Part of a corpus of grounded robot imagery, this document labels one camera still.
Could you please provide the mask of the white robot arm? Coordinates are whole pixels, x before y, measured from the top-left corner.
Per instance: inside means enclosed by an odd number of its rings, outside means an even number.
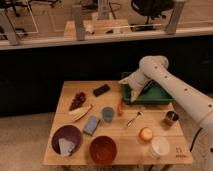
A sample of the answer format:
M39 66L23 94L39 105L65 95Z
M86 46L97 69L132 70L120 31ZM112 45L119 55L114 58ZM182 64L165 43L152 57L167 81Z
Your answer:
M165 56L142 57L139 68L119 83L131 87L132 102L151 80L171 95L197 124L206 130L209 140L206 171L213 171L213 99L169 73L168 66L169 61Z

